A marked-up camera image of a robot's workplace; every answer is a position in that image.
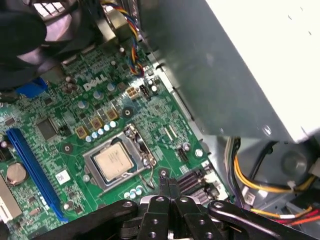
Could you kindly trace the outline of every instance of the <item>white sticker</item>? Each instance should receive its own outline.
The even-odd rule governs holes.
[[[256,196],[253,195],[251,192],[247,191],[244,195],[244,201],[246,204],[253,206],[255,202]]]
[[[55,175],[55,178],[58,180],[60,185],[68,182],[71,179],[67,170],[63,170],[62,172],[59,172],[57,175]]]

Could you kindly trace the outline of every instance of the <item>expansion slot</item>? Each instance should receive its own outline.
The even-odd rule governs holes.
[[[60,209],[60,199],[28,146],[22,132],[17,128],[11,128],[6,131],[6,134],[48,206],[51,207],[60,221],[67,222],[68,220],[64,218]]]

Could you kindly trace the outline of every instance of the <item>cooling fan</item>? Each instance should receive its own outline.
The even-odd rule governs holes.
[[[77,0],[0,0],[0,35],[3,95],[89,46],[97,32]]]

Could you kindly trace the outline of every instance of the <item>cable bundle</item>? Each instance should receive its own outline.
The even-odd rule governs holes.
[[[143,77],[145,75],[144,68],[142,65],[139,63],[139,57],[137,54],[138,50],[138,28],[136,26],[135,21],[132,19],[130,14],[124,10],[121,6],[118,6],[109,0],[101,0],[100,1],[101,5],[103,6],[110,6],[113,9],[117,10],[118,12],[122,13],[122,15],[125,17],[126,21],[129,24],[130,30],[133,34],[132,37],[132,48],[131,48],[131,53],[129,56],[129,65],[130,65],[130,71],[133,73],[133,75],[137,77]]]

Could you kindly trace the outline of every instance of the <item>green circuit board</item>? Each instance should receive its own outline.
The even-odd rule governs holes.
[[[61,201],[64,217],[69,221],[124,199],[138,185],[142,186],[142,194],[137,195],[134,201],[156,193],[159,174],[163,170],[170,177],[180,177],[195,167],[201,167],[205,161],[208,162],[206,153],[178,104],[154,73],[147,56],[142,51],[139,56],[146,74],[145,77],[136,78],[130,73],[127,59],[123,55],[107,54],[102,47],[94,48],[85,54],[78,54],[68,65],[62,64],[61,71],[55,68],[44,74],[42,77],[47,81],[48,89],[39,96],[31,99],[22,97],[0,108],[0,132],[5,135],[9,128],[22,131]],[[111,64],[112,61],[116,62],[116,66]],[[76,80],[78,89],[64,91],[66,76]],[[153,80],[155,92],[148,87],[148,80]],[[149,99],[141,91],[141,85],[146,86]],[[134,87],[138,94],[134,99],[126,92],[129,87]],[[98,91],[100,98],[94,98],[95,91]],[[81,127],[84,127],[88,136],[96,131],[91,124],[96,117],[102,129],[105,124],[109,124],[107,112],[111,109],[118,115],[114,120],[116,127],[104,131],[97,139],[91,139],[91,142],[79,137],[77,129]],[[124,110],[128,109],[130,114],[126,115]],[[39,123],[44,120],[54,126],[55,134],[48,128],[43,135],[46,127],[41,130]],[[136,175],[102,194],[103,190],[92,180],[83,179],[84,175],[92,179],[86,170],[83,154],[122,132],[129,124],[137,128],[156,161],[153,169],[141,172],[144,179],[149,180],[153,171],[152,183],[155,189],[148,187]],[[186,152],[187,160],[183,160],[177,153],[177,148],[183,143],[189,143],[190,146]],[[196,150],[201,150],[203,155],[196,156]],[[14,149],[10,151],[13,158],[0,162],[0,174],[4,180],[8,167],[22,162]],[[31,177],[16,186],[8,184],[8,187],[22,211],[20,216],[7,223],[11,240],[31,239],[64,224],[43,201]],[[68,209],[64,209],[65,203],[70,203]]]

